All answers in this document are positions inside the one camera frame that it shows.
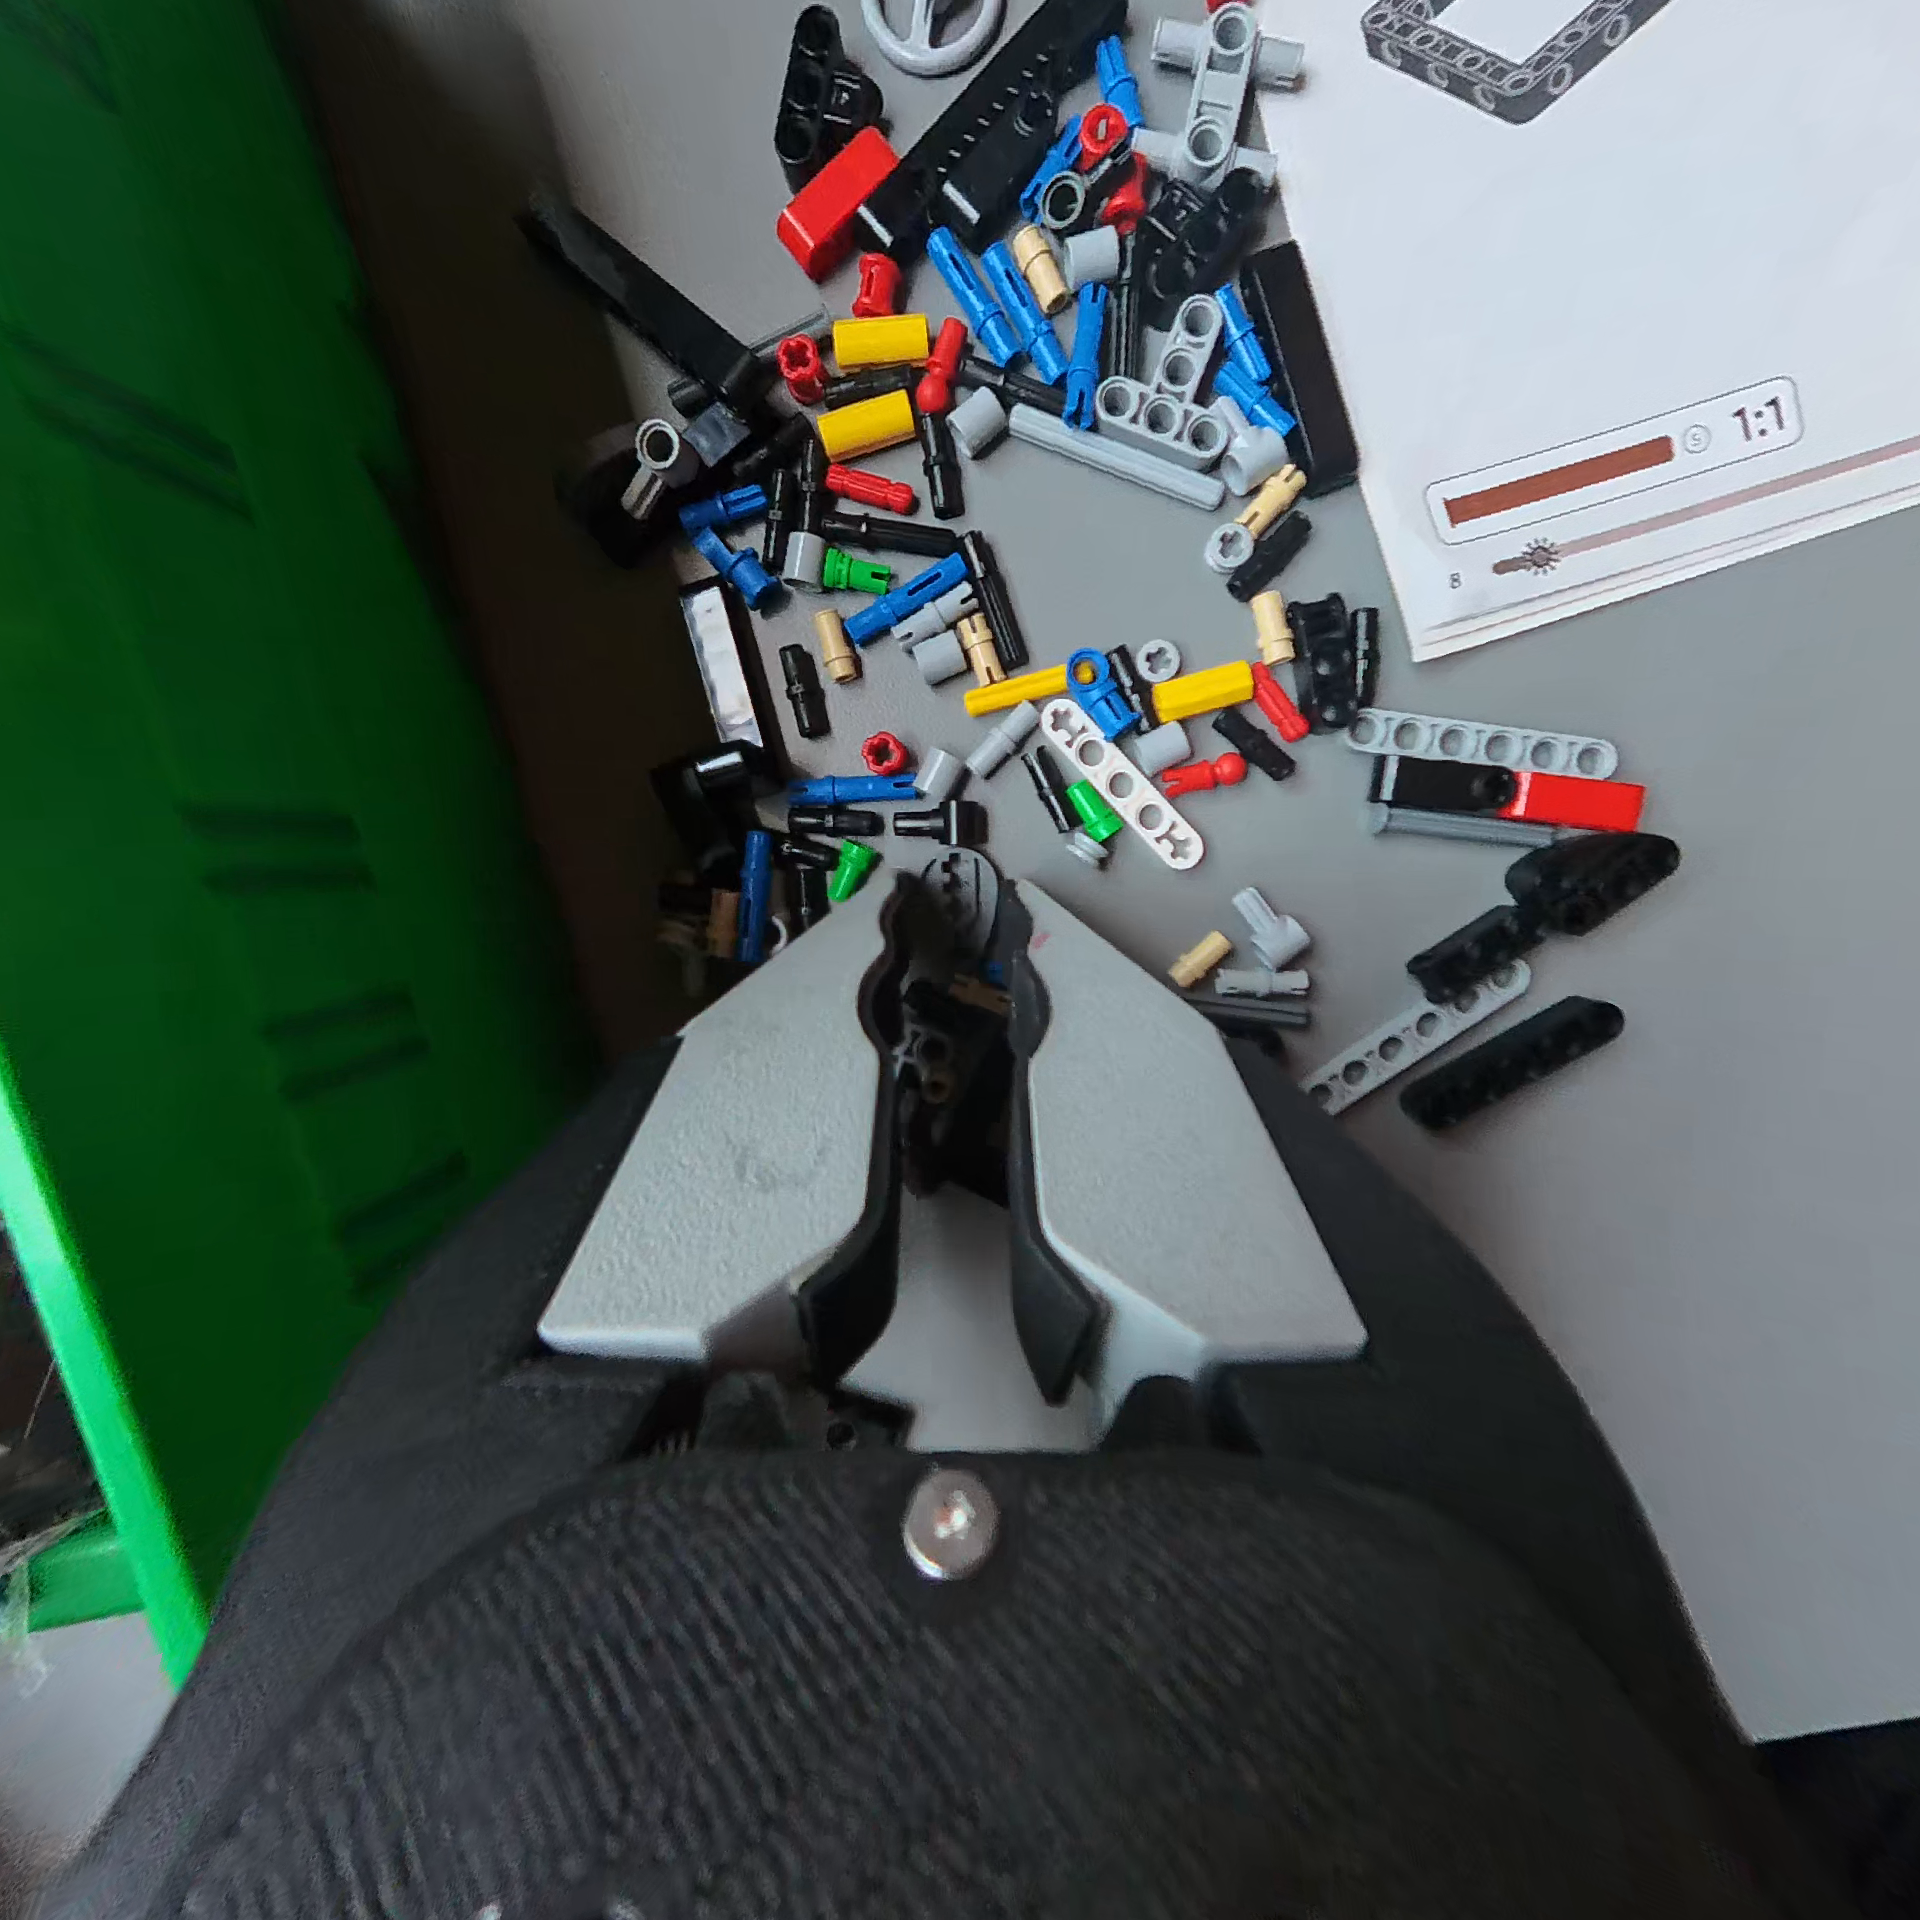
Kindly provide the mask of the dark grey oval piece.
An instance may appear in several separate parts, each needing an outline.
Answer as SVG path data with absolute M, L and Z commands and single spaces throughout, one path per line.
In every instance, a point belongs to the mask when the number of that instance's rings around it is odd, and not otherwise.
M 986 847 L 936 847 L 917 872 L 927 905 L 959 966 L 1002 977 L 1011 940 L 1002 927 L 1011 881 Z

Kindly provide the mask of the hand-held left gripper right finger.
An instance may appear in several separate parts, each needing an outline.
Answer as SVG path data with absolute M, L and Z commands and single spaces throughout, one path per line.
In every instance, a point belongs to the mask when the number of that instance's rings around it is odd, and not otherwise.
M 1212 1022 L 1034 880 L 1002 931 L 1012 1316 L 1044 1404 L 1357 1356 L 1361 1311 Z

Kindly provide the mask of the white instruction booklet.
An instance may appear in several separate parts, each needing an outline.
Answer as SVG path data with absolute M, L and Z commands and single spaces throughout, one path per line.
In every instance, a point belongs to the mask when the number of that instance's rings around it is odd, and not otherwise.
M 1915 508 L 1917 4 L 1263 4 L 1415 661 Z

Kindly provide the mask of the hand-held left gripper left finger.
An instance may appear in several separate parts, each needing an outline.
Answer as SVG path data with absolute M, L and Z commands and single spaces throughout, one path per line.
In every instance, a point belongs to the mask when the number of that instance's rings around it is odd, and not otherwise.
M 681 1029 L 543 1311 L 549 1350 L 831 1384 L 877 1344 L 913 894 L 881 870 Z

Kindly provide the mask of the green plastic bin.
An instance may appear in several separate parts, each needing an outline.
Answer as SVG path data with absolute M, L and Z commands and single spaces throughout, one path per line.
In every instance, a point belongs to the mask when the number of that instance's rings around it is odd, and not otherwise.
M 5 4 L 5 1227 L 169 1677 L 589 1041 L 263 4 Z

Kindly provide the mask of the pile of plastic building pieces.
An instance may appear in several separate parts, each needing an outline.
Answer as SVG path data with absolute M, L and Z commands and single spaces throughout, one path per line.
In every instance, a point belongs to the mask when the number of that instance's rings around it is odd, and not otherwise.
M 933 38 L 944 4 L 893 36 L 903 71 L 993 53 L 899 156 L 881 87 L 832 4 L 788 45 L 776 156 L 778 240 L 811 281 L 849 259 L 843 317 L 744 343 L 569 204 L 531 243 L 677 371 L 680 420 L 596 452 L 569 509 L 616 557 L 680 533 L 691 593 L 731 646 L 745 729 L 666 774 L 699 855 L 703 925 L 752 969 L 881 868 L 881 839 L 991 847 L 991 782 L 1027 768 L 1064 847 L 1101 868 L 1131 832 L 1170 872 L 1203 839 L 1183 799 L 1287 782 L 1295 747 L 1337 735 L 1375 768 L 1371 827 L 1516 847 L 1505 900 L 1417 951 L 1420 997 L 1313 1070 L 1349 1110 L 1529 990 L 1547 940 L 1595 933 L 1683 852 L 1644 832 L 1644 788 L 1595 735 L 1482 727 L 1377 702 L 1379 607 L 1287 596 L 1313 526 L 1301 502 L 1357 481 L 1354 420 L 1296 243 L 1253 248 L 1273 153 L 1236 143 L 1251 87 L 1291 89 L 1304 53 L 1245 4 L 1156 22 L 1152 57 L 1192 76 L 1180 135 L 1147 126 L 1127 4 L 1042 4 L 995 45 L 1003 4 Z M 965 526 L 960 462 L 1017 440 L 1223 512 L 1207 566 L 1255 621 L 1249 659 L 1183 668 L 1170 639 L 1077 643 L 1034 664 L 987 537 Z

